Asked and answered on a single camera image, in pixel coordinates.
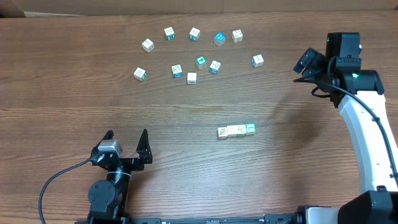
dice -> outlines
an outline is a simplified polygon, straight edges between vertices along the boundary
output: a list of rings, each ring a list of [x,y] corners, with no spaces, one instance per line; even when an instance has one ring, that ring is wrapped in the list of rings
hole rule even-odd
[[[207,61],[206,61],[205,56],[200,56],[200,57],[197,58],[197,67],[199,69],[205,68],[206,64],[207,64]]]
[[[196,28],[192,28],[191,32],[189,32],[189,39],[193,41],[198,41],[200,36],[200,30]]]
[[[218,139],[228,139],[227,127],[218,128]]]
[[[172,66],[172,71],[173,71],[174,78],[182,77],[181,65]]]
[[[217,61],[213,61],[210,65],[210,72],[214,73],[214,74],[218,74],[218,70],[221,67],[221,63],[217,62]]]
[[[147,72],[142,68],[137,68],[134,72],[134,77],[138,80],[144,81],[147,78]]]
[[[197,83],[197,74],[196,73],[188,73],[187,74],[187,83],[188,84],[196,84]]]
[[[155,48],[155,45],[152,41],[150,41],[149,39],[146,39],[142,43],[142,48],[149,53]]]
[[[246,134],[253,135],[255,133],[256,133],[256,124],[254,123],[246,124]]]
[[[217,35],[214,36],[214,43],[221,47],[225,42],[225,35],[219,32]]]
[[[164,29],[164,32],[166,33],[167,40],[174,40],[175,34],[174,34],[173,27]]]
[[[235,43],[243,40],[243,34],[241,30],[232,31],[232,39]]]
[[[234,136],[245,136],[246,135],[246,125],[239,124],[239,125],[231,125],[227,126],[228,137]]]
[[[254,68],[257,68],[262,66],[262,64],[264,64],[264,59],[262,59],[261,55],[256,55],[253,56],[253,58],[251,59],[251,63],[253,64]]]

wooden tabletop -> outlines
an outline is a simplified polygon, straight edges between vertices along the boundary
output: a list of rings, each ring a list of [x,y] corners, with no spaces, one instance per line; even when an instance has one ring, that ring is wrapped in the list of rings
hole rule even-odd
[[[308,47],[328,32],[359,32],[363,69],[377,70],[398,136],[397,11],[291,12],[0,20],[0,223],[40,223],[39,193],[56,172],[84,161],[112,129],[135,156],[144,128],[154,155],[133,173],[134,217],[246,217],[340,206],[359,194],[348,130],[313,85],[293,83]],[[172,26],[176,39],[166,41]],[[201,30],[198,42],[188,38]],[[241,29],[243,41],[231,33]],[[216,33],[226,42],[217,47]],[[151,53],[141,43],[155,44]],[[262,54],[264,66],[251,57]],[[204,55],[219,75],[198,70]],[[173,78],[171,66],[184,75]],[[137,67],[148,79],[134,78]],[[187,85],[197,72],[197,85]],[[254,136],[217,139],[217,128],[255,123]],[[90,164],[61,175],[44,195],[47,223],[89,212]]]

